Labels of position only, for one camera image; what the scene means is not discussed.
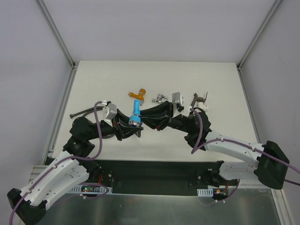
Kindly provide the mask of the chrome lever faucet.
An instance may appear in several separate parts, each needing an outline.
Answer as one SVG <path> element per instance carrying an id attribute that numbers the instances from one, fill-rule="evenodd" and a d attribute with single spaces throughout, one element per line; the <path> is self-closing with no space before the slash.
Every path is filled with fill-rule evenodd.
<path id="1" fill-rule="evenodd" d="M 169 97 L 167 97 L 163 94 L 158 94 L 156 98 L 152 99 L 152 102 L 156 103 L 156 104 L 161 104 L 161 103 L 167 101 L 168 99 L 169 99 Z"/>

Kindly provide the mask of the blue plastic faucet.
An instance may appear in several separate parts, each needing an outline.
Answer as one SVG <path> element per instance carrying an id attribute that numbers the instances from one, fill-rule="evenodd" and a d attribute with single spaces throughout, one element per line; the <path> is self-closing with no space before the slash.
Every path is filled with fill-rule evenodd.
<path id="1" fill-rule="evenodd" d="M 132 115 L 129 117 L 129 121 L 128 121 L 129 125 L 135 128 L 141 126 L 140 103 L 141 103 L 140 100 L 138 99 L 134 100 L 133 112 Z"/>

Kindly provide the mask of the white elbow fitting right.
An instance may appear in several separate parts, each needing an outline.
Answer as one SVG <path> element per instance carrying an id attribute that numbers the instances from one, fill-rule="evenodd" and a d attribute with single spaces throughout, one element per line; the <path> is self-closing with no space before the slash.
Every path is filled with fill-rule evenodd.
<path id="1" fill-rule="evenodd" d="M 209 110 L 209 107 L 203 103 L 203 102 L 195 102 L 195 104 L 193 106 L 189 106 L 188 109 L 190 110 L 191 108 L 200 108 L 202 110 L 204 110 L 205 112 L 207 112 Z"/>

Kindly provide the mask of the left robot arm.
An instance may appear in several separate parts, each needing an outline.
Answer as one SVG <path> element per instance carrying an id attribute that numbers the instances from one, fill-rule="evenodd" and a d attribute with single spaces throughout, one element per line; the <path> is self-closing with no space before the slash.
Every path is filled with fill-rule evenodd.
<path id="1" fill-rule="evenodd" d="M 71 137 L 62 152 L 33 181 L 8 192 L 12 208 L 9 224 L 17 215 L 26 225 L 36 225 L 71 188 L 98 179 L 99 165 L 95 160 L 102 151 L 104 137 L 115 135 L 122 140 L 142 130 L 139 109 L 127 117 L 109 104 L 103 107 L 102 120 L 97 110 L 94 107 L 95 122 L 86 117 L 73 121 Z"/>

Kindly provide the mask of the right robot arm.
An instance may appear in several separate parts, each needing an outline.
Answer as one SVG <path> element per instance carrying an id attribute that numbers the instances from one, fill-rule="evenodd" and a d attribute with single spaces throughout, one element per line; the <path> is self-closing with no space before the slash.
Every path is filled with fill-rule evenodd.
<path id="1" fill-rule="evenodd" d="M 158 131 L 170 127 L 185 132 L 184 139 L 192 147 L 192 154 L 203 150 L 238 159 L 236 163 L 222 160 L 220 168 L 211 173 L 211 180 L 216 185 L 240 179 L 258 180 L 272 189 L 283 188 L 290 161 L 277 143 L 251 143 L 230 138 L 211 130 L 211 123 L 203 109 L 190 108 L 188 116 L 177 112 L 177 109 L 166 101 L 142 110 L 140 118 L 143 124 Z"/>

